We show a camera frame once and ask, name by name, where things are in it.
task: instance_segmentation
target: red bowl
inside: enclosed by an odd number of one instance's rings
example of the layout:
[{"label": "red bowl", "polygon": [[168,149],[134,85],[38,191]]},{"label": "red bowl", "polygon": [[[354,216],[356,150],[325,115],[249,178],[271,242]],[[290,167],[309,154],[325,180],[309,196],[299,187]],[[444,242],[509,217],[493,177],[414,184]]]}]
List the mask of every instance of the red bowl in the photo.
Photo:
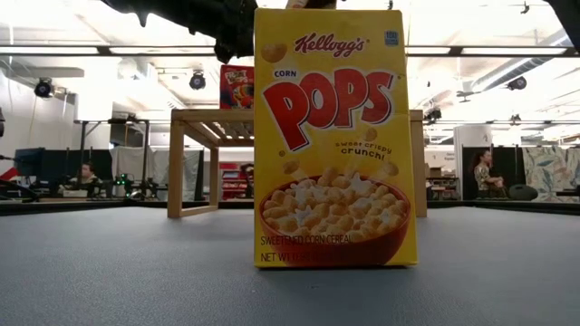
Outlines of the red bowl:
[{"label": "red bowl", "polygon": [[384,185],[395,195],[397,199],[404,200],[407,213],[403,216],[404,221],[399,227],[385,235],[378,236],[371,240],[360,243],[349,244],[298,244],[286,235],[273,229],[264,219],[264,204],[276,190],[286,190],[295,182],[289,182],[278,189],[273,190],[266,196],[259,206],[260,224],[264,235],[267,237],[286,236],[284,241],[271,244],[278,256],[286,257],[285,264],[293,267],[337,267],[337,266],[368,266],[368,265],[385,265],[399,251],[409,227],[409,215],[411,205],[409,199],[396,187],[385,185],[381,182],[372,180],[378,186]]}]

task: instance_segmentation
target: floral curtain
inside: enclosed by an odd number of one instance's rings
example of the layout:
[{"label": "floral curtain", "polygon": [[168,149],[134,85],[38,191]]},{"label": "floral curtain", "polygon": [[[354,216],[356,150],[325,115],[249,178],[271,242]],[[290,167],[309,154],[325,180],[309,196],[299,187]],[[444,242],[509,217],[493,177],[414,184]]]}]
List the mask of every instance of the floral curtain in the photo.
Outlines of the floral curtain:
[{"label": "floral curtain", "polygon": [[538,192],[535,201],[578,202],[578,197],[558,197],[556,192],[580,185],[580,149],[522,149],[526,184]]}]

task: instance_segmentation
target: yellow cereal box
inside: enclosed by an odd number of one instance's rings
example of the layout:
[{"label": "yellow cereal box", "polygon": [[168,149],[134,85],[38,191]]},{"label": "yellow cereal box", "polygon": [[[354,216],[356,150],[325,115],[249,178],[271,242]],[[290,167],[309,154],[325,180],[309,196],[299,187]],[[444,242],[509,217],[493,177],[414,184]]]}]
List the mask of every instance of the yellow cereal box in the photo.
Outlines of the yellow cereal box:
[{"label": "yellow cereal box", "polygon": [[403,45],[398,11],[256,11],[256,266],[417,263]]}]

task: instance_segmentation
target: gray table surface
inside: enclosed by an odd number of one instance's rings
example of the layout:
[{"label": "gray table surface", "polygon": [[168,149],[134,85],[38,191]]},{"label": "gray table surface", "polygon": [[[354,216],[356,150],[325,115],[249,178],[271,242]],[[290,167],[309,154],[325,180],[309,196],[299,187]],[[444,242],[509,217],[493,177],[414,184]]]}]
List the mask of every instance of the gray table surface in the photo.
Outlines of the gray table surface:
[{"label": "gray table surface", "polygon": [[114,208],[0,217],[0,325],[577,325],[580,217],[420,219],[420,264],[259,271],[253,217]]}]

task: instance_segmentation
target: blue label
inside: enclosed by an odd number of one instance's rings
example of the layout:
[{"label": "blue label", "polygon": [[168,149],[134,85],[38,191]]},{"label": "blue label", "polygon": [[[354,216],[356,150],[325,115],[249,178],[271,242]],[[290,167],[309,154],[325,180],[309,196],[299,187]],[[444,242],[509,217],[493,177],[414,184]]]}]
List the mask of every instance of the blue label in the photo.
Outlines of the blue label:
[{"label": "blue label", "polygon": [[399,32],[386,31],[384,33],[384,44],[387,46],[398,46],[399,45]]}]

